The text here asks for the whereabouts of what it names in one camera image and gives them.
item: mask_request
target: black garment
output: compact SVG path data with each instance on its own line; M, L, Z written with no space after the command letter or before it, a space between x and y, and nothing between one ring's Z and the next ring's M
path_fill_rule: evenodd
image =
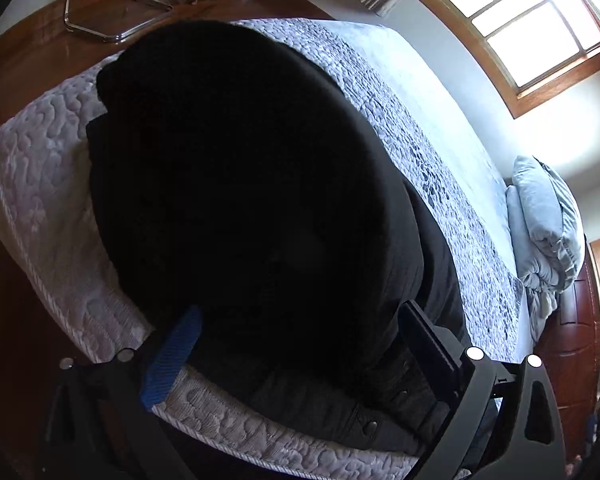
M331 78L253 30L193 22L139 40L97 89L94 214L147 319L199 304L190 361L237 399L318 438L420 454L448 408L395 314L415 298L469 344L458 279Z

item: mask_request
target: quilted bedspread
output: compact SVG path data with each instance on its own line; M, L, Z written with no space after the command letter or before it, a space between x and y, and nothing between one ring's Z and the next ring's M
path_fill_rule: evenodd
M492 358L512 360L522 284L501 261L453 175L399 99L362 57L317 22L240 24L285 42L323 67L369 120L449 243L472 341ZM51 316L94 362L139 347L151 330L120 291L89 194L85 126L105 111L95 79L114 59L64 81L0 128L0 200L20 264ZM188 366L154 412L210 446L304 478L394 480L416 461L401 453L348 449L284 428Z

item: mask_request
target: bed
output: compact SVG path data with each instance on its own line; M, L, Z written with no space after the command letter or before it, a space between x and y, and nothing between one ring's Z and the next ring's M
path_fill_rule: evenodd
M520 362L531 353L525 295L516 278L509 235L506 186L460 108L422 58L399 34L384 27L311 20L241 24L284 41L327 70L376 127L394 162L416 188L419 184L425 189L434 176L445 184L443 196L439 189L435 200L429 196L429 203L454 253L474 343L501 360ZM125 346L137 347L150 330L116 290L115 273L103 267L104 250L98 244L88 200L84 201L86 182L63 185L74 168L88 168L80 148L84 125L103 111L94 94L94 77L111 60L47 92L0 129L0 239L51 316L94 361L111 358ZM40 128L46 130L38 138L32 132ZM408 150L410 142L428 153L426 165L414 167L408 162L412 155L422 156ZM58 157L68 153L63 150L71 143L71 156ZM46 150L45 158L36 160L30 152L36 145ZM40 175L45 164L57 165L58 182L37 183L36 192L31 192L29 180ZM52 192L45 187L52 187ZM53 197L55 210L42 199L45 193ZM48 219L55 222L56 233L67 235L72 229L60 208L74 208L79 213L76 225L91 236L91 243L78 251L64 247L54 252L53 258L64 257L67 263L61 270L49 265L48 254L32 256L43 253L43 238L38 235ZM462 225L456 218L460 213L468 219ZM83 258L83 267L77 258ZM87 272L86 261L99 264ZM491 273L484 272L484 262ZM68 290L66 282L72 280L89 286ZM491 288L495 285L490 280L499 282L500 288ZM480 281L481 288L473 283ZM72 310L72 302L83 308ZM344 449L281 428L237 406L192 369L181 372L170 399L166 406L154 407L154 412L185 433L248 462L295 476L402 478L415 461L397 453ZM219 421L209 420L209 413L220 413Z

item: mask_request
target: mattress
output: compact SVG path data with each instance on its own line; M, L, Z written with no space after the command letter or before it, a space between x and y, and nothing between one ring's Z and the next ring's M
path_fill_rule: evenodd
M453 99L448 95L437 78L435 78L412 49L412 52L409 54L411 56L410 61L401 64L398 63L397 67L391 69L386 60L397 57L400 51L406 52L410 47L397 33L385 28L366 28L355 24L339 25L331 22L317 25L317 23L310 23L308 20L256 20L255 22L248 23L248 25L297 48L309 58L318 62L334 76L336 81L348 93L347 97L356 106L364 108L364 113L368 114L365 116L372 120L372 122L377 122L374 127L376 127L379 136L385 142L385 146L397 164L405 163L405 160L409 156L408 153L405 153L405 145L395 142L395 137L403 133L399 126L406 124L405 128L412 130L410 132L412 136L426 135L429 141L425 142L425 144L430 143L433 145L435 151L431 151L434 155L433 158L437 161L437 165L435 166L436 171L435 173L430 173L430 175L440 178L439 174L444 173L446 181L443 180L440 182L447 182L449 186L446 189L453 189L453 193L459 196L459 198L454 197L454 199L457 198L456 202L463 204L460 209L454 210L449 208L446 202L452 201L448 193L445 200L442 198L445 194L445 189L436 188L434 190L436 197L433 198L432 195L429 197L430 204L438 208L436 211L438 215L436 220L441 224L443 231L446 231L445 236L447 236L453 251L460 247L458 240L454 241L452 239L457 237L453 229L454 225L457 228L456 230L464 230L466 236L473 236L471 232L466 230L465 226L458 225L458 218L456 218L454 212L468 215L466 217L470 220L469 223L472 224L474 234L477 234L477 238L472 237L471 239L477 240L477 243L473 245L468 244L464 249L470 253L473 251L476 257L482 255L480 257L490 258L493 261L492 268L494 272L497 268L497 272L495 273L501 281L500 288L495 287L494 283L485 283L489 282L490 279L485 280L483 276L480 276L480 274L484 274L482 271L483 268L477 269L479 272L476 269L469 269L469 273L465 272L467 267L466 260L470 260L471 258L464 258L460 262L460 265L457 262L459 274L469 277L469 280L465 279L465 288L474 286L472 284L473 281L478 282L482 280L483 286L474 295L475 298L471 298L472 301L475 303L476 299L480 297L481 300L485 301L485 304L489 302L493 306L493 312L479 313L482 316L482 325L476 326L475 319L468 320L469 327L473 326L474 329L472 336L475 337L477 335L478 341L489 346L488 351L495 356L506 355L508 358L511 358L515 352L518 352L518 348L516 348L515 352L512 350L510 338L512 331L515 334L517 325L515 321L517 319L514 320L510 316L511 312L506 316L498 314L498 300L502 298L504 307L504 303L506 303L505 297L511 296L512 284L514 283L505 276L505 274L508 274L506 267L509 267L509 264L505 264L505 262L508 258L512 258L510 241L507 249L503 242L503 240L507 240L509 237L508 226L505 224L505 227L503 227L504 232L496 232L499 219L506 219L506 206L504 208L504 216L501 216L500 210L497 208L498 202L501 199L502 203L504 203L504 183L493 169L493 165L488 159L486 152L484 152L484 148L470 129L464 115L462 115L457 105L453 102ZM383 48L386 52L385 56L382 55ZM347 62L339 60L343 52L349 58ZM21 182L22 179L26 181L30 178L27 171L38 172L40 174L46 171L43 166L52 165L54 168L51 175L53 179L58 179L58 181L52 182L53 179L51 179L49 182L41 182L41 188L45 186L54 187L56 200L59 196L67 200L67 204L72 201L75 202L76 197L86 196L86 184L84 182L78 183L79 189L64 186L63 177L68 175L68 170L61 155L64 153L62 150L66 148L65 144L72 142L75 151L72 152L71 157L65 158L64 161L70 158L72 164L80 164L82 168L85 168L84 146L79 146L79 141L81 137L84 138L85 121L102 113L102 104L97 101L93 92L94 76L101 65L90 69L80 76L76 76L76 78L67 80L57 89L47 92L43 97L36 100L34 104L27 107L26 110L23 110L14 120L11 120L0 129L0 175L2 177L13 179L13 182ZM370 70L369 66L371 66L372 71L375 71L375 73L368 73ZM387 80L389 72L394 72L392 75L394 80L392 81ZM409 91L408 81L411 81L415 85L412 91ZM367 89L365 84L370 84L370 87ZM428 93L420 92L419 88L427 88ZM418 97L418 94L422 94L423 96L429 95L429 99L434 100L434 102L427 104L423 102L423 98ZM452 105L451 115L455 116L456 122L445 123L443 120L433 120L427 117L433 110L438 110L434 113L437 118L442 116L443 114L439 113L440 109L444 109L444 115L449 116L449 108ZM414 108L416 106L420 107L420 111L416 111L413 114L413 118L419 115L419 120L423 121L424 124L422 131L417 127L417 121L414 122L407 112L410 106ZM27 129L31 127L31 123L35 123L38 127L47 128L46 136L38 140L30 137ZM462 146L457 146L457 149L462 148L464 150L460 156L457 156L453 148L446 146L446 144L456 137L454 134L448 134L445 131L445 128L452 126L456 127L458 136L464 135ZM440 135L448 136L445 142L438 140L437 136ZM48 150L46 158L37 161L27 157L17 159L19 153L23 152L23 150L26 152L29 144L32 142L40 142L40 148ZM422 156L422 154L415 153L413 150L411 150L411 154ZM13 160L19 160L21 164L11 165L10 157L12 155L16 157ZM471 157L475 161L483 161L482 167L485 168L486 175L483 174L480 176L480 172L473 171L473 168L465 167L465 159L471 160ZM414 182L416 188L418 184L424 186L423 180L426 180L428 177L426 174L419 174L417 171L418 168L408 168L405 165L401 167L401 170ZM469 175L473 175L473 178L465 174L469 170L471 170ZM27 203L28 207L21 209L17 216L14 215L14 210L7 212L9 208L5 204L13 203L14 192L17 194L18 190L8 189L8 186L5 188L0 185L0 238L8 250L10 250L14 259L24 268L30 280L34 283L34 288L36 288L39 296L43 299L43 303L45 303L45 306L56 321L58 321L74 342L89 357L96 361L110 356L116 345L137 347L146 336L148 328L142 322L133 325L131 328L128 325L128 319L133 316L136 316L135 319L137 319L138 313L130 313L128 304L125 304L125 298L119 290L116 290L115 273L112 272L110 266L107 267L102 264L104 248L102 248L101 243L96 243L98 241L97 228L94 226L92 215L90 215L89 205L83 201L81 211L84 214L81 213L81 216L76 221L83 224L83 227L87 231L90 230L90 236L93 238L94 243L85 244L83 253L73 254L64 248L66 252L64 257L68 261L71 258L82 258L86 253L88 255L94 254L93 260L99 262L99 264L93 272L95 274L100 273L104 277L104 281L93 283L94 288L88 291L90 296L80 298L81 301L84 300L85 302L86 311L79 314L69 312L67 315L66 312L63 313L62 309L58 307L53 295L49 294L48 288L45 287L45 280L41 280L36 273L35 265L27 258L27 251L24 250L24 246L32 240L34 244L40 243L40 240L36 239L36 230L40 229L41 226L45 228L44 223L49 220L49 217L52 217L53 221L56 222L54 228L57 232L65 230L69 222L65 221L66 219L61 214L52 214L53 212L58 213L59 209L55 211L44 209L42 197L35 193L27 198L29 200L29 203ZM486 210L488 208L485 209L484 204L480 202L480 200L485 200L484 195L480 196L481 193L485 192L490 193L489 200L496 205L495 213ZM60 205L56 203L55 207L59 208L60 206L64 207L64 203L60 203ZM474 225L472 214L477 219L478 224L481 223L482 226ZM16 229L18 222L24 222L27 229L21 231L19 237L14 238L13 231ZM499 237L500 241L498 243L493 241L494 236ZM84 280L91 278L91 274L88 272L73 274L68 277L62 274L64 270L64 268L58 267L57 272L53 272L47 276L48 283L54 282L58 286L58 283L66 282L68 278L73 278L76 280L76 283L82 283ZM97 301L98 298L96 297L98 294L100 297L103 295L106 296L106 300L109 302L108 305L113 309L113 312L111 309L104 308ZM84 330L80 331L80 327L83 327L88 322L89 316L91 316L91 319L94 317L97 319L99 329L104 330L112 336L110 340L92 339L91 334L86 333ZM501 348L498 345L500 340L497 337L493 337L493 334L491 339L488 337L485 338L489 327L493 330L493 334L507 334L506 338L502 338L503 341L506 339L507 342L506 344L503 343ZM520 337L518 337L518 346L520 346ZM191 381L198 385L197 390L190 389ZM244 460L289 474L295 474L296 476L343 479L401 478L413 464L412 459L400 454L347 450L338 448L333 443L324 443L315 439L312 440L306 436L300 436L293 431L285 431L271 421L264 421L262 418L258 418L257 414L248 413L248 409L244 407L240 411L239 407L237 408L232 404L229 399L223 396L222 392L218 392L212 384L205 383L204 378L197 376L194 370L181 372L174 391L170 394L170 398L186 398L190 404L189 407L180 406L177 410L171 411L168 409L168 406L167 408L164 406L154 408L154 411L158 415L170 421L174 426L211 446L235 456L240 456ZM210 413L222 413L221 420L218 421L209 418Z

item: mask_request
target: stacked bedding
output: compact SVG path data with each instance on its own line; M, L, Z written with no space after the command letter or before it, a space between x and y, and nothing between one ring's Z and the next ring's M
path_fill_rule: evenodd
M582 268L584 231L569 187L546 164L519 156L513 184L507 189L511 241L538 342L557 308L557 294L571 286Z

